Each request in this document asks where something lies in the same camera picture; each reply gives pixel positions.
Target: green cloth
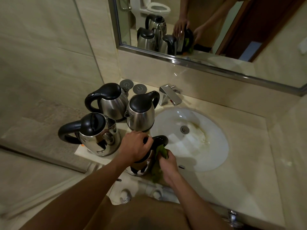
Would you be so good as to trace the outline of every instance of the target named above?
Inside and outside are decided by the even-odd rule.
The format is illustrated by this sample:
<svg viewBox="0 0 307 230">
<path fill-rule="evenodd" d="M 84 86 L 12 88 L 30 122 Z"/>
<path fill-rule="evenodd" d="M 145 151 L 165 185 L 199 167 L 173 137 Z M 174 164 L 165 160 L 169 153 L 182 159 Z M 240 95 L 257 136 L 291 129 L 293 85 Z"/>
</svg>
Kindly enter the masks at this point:
<svg viewBox="0 0 307 230">
<path fill-rule="evenodd" d="M 163 177 L 163 172 L 160 168 L 159 160 L 157 159 L 158 153 L 161 153 L 161 156 L 163 156 L 165 159 L 169 158 L 169 155 L 167 154 L 167 150 L 164 148 L 163 145 L 160 145 L 156 149 L 155 153 L 155 163 L 151 169 L 151 180 L 153 183 L 157 183 L 162 177 Z"/>
</svg>

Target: toilet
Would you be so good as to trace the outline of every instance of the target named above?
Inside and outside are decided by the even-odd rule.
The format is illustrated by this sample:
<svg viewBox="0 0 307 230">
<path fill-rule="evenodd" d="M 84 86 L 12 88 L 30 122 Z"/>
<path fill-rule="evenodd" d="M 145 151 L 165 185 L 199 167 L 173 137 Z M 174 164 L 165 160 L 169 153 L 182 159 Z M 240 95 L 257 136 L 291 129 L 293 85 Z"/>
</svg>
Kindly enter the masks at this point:
<svg viewBox="0 0 307 230">
<path fill-rule="evenodd" d="M 140 27 L 145 28 L 145 19 L 149 14 L 160 15 L 166 18 L 171 12 L 171 9 L 157 2 L 151 2 L 151 0 L 130 0 L 131 12 L 135 16 L 136 30 Z"/>
</svg>

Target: mirror frame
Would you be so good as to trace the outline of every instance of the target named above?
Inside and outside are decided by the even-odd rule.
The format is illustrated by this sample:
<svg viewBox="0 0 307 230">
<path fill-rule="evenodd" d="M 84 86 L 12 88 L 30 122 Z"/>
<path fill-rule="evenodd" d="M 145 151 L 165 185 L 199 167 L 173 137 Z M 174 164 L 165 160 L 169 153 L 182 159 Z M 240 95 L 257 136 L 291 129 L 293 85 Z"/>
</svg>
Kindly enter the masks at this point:
<svg viewBox="0 0 307 230">
<path fill-rule="evenodd" d="M 108 2 L 109 2 L 115 44 L 118 50 L 123 50 L 123 51 L 127 51 L 130 53 L 143 55 L 143 56 L 147 56 L 150 58 L 159 59 L 162 61 L 167 61 L 167 62 L 176 64 L 176 65 L 180 65 L 183 67 L 196 69 L 202 72 L 212 73 L 218 76 L 227 77 L 233 80 L 242 81 L 242 82 L 250 83 L 253 85 L 259 85 L 262 87 L 274 89 L 274 90 L 281 91 L 281 92 L 286 92 L 286 93 L 297 95 L 297 96 L 304 96 L 305 94 L 307 94 L 307 84 L 303 85 L 300 88 L 297 88 L 297 87 L 277 83 L 274 81 L 267 81 L 261 78 L 248 76 L 248 75 L 230 71 L 227 69 L 222 69 L 222 68 L 218 68 L 218 67 L 214 67 L 210 65 L 200 64 L 197 62 L 177 58 L 175 56 L 161 54 L 161 53 L 154 52 L 154 51 L 147 51 L 144 49 L 140 49 L 137 47 L 123 44 L 121 41 L 121 37 L 120 37 L 116 0 L 108 0 Z"/>
</svg>

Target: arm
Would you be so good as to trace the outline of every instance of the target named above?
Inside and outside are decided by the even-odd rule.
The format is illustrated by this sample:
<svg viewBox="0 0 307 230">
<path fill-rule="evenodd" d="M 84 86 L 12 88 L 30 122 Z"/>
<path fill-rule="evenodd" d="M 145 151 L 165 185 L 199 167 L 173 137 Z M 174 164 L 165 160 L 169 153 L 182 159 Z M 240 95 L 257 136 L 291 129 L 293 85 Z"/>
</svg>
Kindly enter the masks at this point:
<svg viewBox="0 0 307 230">
<path fill-rule="evenodd" d="M 196 28 L 194 30 L 194 37 L 195 37 L 194 44 L 196 44 L 200 40 L 201 35 L 205 30 L 213 26 L 221 18 L 223 18 L 225 15 L 228 14 L 230 9 L 236 4 L 237 1 L 238 0 L 226 0 L 204 24 Z"/>
<path fill-rule="evenodd" d="M 159 155 L 159 163 L 163 171 L 163 178 L 174 190 L 188 217 L 192 229 L 230 230 L 230 226 L 211 209 L 209 204 L 204 201 L 180 175 L 176 158 L 170 150 L 168 150 L 168 155 L 169 158 L 167 160 Z"/>
<path fill-rule="evenodd" d="M 180 13 L 179 20 L 174 25 L 173 35 L 177 37 L 182 30 L 184 30 L 185 25 L 189 27 L 190 22 L 187 19 L 188 16 L 188 3 L 189 0 L 180 0 Z"/>
<path fill-rule="evenodd" d="M 78 182 L 29 220 L 21 230 L 83 230 L 120 174 L 149 151 L 153 139 L 132 131 L 122 139 L 119 153 L 107 165 Z"/>
</svg>

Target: hand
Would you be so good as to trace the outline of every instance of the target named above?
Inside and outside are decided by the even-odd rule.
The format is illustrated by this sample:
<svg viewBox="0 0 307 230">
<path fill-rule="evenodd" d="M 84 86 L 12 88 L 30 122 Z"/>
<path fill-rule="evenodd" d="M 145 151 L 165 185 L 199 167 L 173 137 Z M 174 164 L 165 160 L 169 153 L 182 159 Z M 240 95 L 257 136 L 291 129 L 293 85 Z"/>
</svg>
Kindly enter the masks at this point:
<svg viewBox="0 0 307 230">
<path fill-rule="evenodd" d="M 179 172 L 174 154 L 168 149 L 167 149 L 167 154 L 169 155 L 168 159 L 165 159 L 164 157 L 161 156 L 161 154 L 159 154 L 158 160 L 160 163 L 161 170 L 163 171 L 164 181 L 166 181 L 166 183 L 172 187 L 173 179 L 177 175 L 179 175 Z"/>
<path fill-rule="evenodd" d="M 187 25 L 187 29 L 190 26 L 190 21 L 186 17 L 180 17 L 179 20 L 174 25 L 173 36 L 176 38 L 178 35 L 181 35 L 181 31 L 185 29 L 185 25 Z"/>
<path fill-rule="evenodd" d="M 194 43 L 193 44 L 194 45 L 197 44 L 200 41 L 201 36 L 204 33 L 204 31 L 205 31 L 205 28 L 203 26 L 199 26 L 198 28 L 196 28 L 194 30 L 194 32 L 193 32 L 193 34 L 194 34 Z"/>
<path fill-rule="evenodd" d="M 146 144 L 143 143 L 143 139 L 148 137 Z M 142 159 L 146 153 L 150 150 L 153 144 L 152 137 L 141 131 L 132 131 L 127 133 L 122 139 L 122 143 L 118 149 L 118 157 L 127 166 L 132 165 L 134 162 Z"/>
</svg>

